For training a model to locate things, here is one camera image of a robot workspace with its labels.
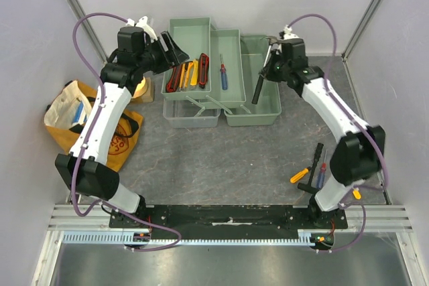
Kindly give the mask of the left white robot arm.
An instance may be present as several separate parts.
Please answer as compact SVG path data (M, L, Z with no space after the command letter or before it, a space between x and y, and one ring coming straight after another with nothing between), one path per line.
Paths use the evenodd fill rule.
M143 197L122 185L118 172L107 167L110 144L143 75L167 72L188 58L167 31L153 39L141 27L119 30L117 49L98 74L99 87L90 116L70 152L59 154L55 160L73 195L102 200L124 211L124 219L132 227L147 222Z

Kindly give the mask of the yellow black utility knife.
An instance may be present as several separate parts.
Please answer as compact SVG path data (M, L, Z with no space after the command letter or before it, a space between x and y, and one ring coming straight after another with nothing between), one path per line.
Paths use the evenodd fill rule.
M180 69L180 83L178 86L178 90L182 91L183 86L184 86L184 79L185 79L185 75L186 75L186 71L187 71L187 65L188 63L185 62L181 65L181 69Z

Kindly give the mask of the green clear-lid toolbox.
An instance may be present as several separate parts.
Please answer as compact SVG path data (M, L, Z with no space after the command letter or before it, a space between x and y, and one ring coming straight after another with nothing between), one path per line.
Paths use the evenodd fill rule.
M173 128L208 128L225 115L232 127L272 125L282 113L278 85L266 82L257 104L252 104L259 71L268 49L266 35L242 34L238 29L217 29L210 18L176 18L169 22L169 32L189 56L182 91L167 93L172 70L164 74L161 94L163 115ZM189 89L189 65L201 53L209 57L205 89ZM221 59L226 68L228 89L221 85Z

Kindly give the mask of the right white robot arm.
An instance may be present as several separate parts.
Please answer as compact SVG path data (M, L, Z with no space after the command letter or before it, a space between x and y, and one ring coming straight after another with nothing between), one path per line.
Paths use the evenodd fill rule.
M314 108L336 140L329 162L331 176L311 197L306 216L311 226L322 228L331 220L330 211L338 208L352 188L364 184L385 165L381 159L385 131L358 117L335 92L325 72L309 65L303 39L269 37L268 42L252 102L257 102L264 81L285 82Z

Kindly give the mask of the orange handled screwdriver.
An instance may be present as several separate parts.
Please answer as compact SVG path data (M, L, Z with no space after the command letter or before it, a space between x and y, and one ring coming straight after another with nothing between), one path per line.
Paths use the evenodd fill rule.
M311 171L312 167L306 167L302 171L299 171L294 176L290 178L290 183L295 184L300 181L307 173Z

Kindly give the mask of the black handled tool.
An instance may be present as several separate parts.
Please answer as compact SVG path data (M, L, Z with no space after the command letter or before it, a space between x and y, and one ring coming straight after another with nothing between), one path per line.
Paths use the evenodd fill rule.
M277 42L278 42L278 39L275 36L272 36L272 35L271 36L266 36L265 38L268 41L268 49L267 49L267 53L265 55L265 60L264 60L264 63L263 63L263 67L264 68L265 68L265 66L266 66L266 64L267 64L267 62L269 60L270 55L271 55L271 49L272 49L273 45L277 44ZM255 87L255 91L254 91L254 94L253 94L253 98L252 98L252 101L251 101L252 104L257 104L258 103L259 97L260 97L260 94L261 94L261 90L262 90L262 86L263 86L263 82L264 82L264 77L262 75L262 72L260 72L259 73L259 78L258 78L258 81L257 81L257 84L256 84L256 87Z

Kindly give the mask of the red black utility knife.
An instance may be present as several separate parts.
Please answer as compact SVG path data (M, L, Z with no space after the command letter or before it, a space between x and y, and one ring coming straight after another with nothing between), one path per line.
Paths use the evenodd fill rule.
M179 84L180 84L180 79L182 77L182 68L183 67L184 67L184 65L180 64L180 65L173 68L170 79L168 80L168 82L166 84L166 92L167 93L172 93L172 92L177 91Z

